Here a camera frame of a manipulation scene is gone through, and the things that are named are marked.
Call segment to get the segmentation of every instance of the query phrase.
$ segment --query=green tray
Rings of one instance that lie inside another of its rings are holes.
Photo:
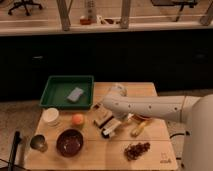
[[[67,96],[75,88],[84,90],[83,95],[75,103]],[[59,109],[89,109],[93,101],[93,76],[50,76],[40,100],[43,108],[55,107]]]

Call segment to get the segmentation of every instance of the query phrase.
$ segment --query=black cabinet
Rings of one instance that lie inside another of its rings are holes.
[[[213,30],[0,37],[0,100],[39,99],[49,75],[213,88]]]

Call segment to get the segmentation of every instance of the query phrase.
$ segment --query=office chair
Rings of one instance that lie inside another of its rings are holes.
[[[27,9],[27,5],[36,5],[36,6],[39,7],[40,10],[43,8],[41,4],[34,3],[33,0],[21,0],[20,2],[14,2],[14,6],[9,9],[8,14],[12,15],[12,11],[14,9],[19,8],[20,6],[24,6],[25,11],[26,11],[26,15],[30,16],[30,13],[29,13],[29,11]]]

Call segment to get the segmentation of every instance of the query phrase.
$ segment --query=brown bowl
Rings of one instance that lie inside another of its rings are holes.
[[[64,157],[76,155],[83,146],[83,135],[75,129],[68,129],[62,132],[56,143],[56,148]]]

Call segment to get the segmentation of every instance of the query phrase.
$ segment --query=wooden table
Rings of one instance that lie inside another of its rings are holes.
[[[113,83],[95,83],[93,104],[98,103]],[[152,83],[123,83],[128,96],[156,96]],[[24,167],[29,170],[176,170],[177,163],[169,139],[166,124],[163,120],[153,119],[137,137],[130,136],[131,130],[137,125],[131,122],[121,126],[116,136],[104,139],[94,124],[96,112],[80,111],[85,113],[85,125],[81,129],[84,136],[82,150],[72,158],[59,155],[56,150],[56,139],[61,132],[71,128],[72,113],[79,111],[60,111],[60,123],[50,127],[41,119],[36,134],[46,137],[48,150],[44,153],[30,149],[25,159]],[[123,152],[129,144],[150,142],[150,150],[138,160],[127,161]]]

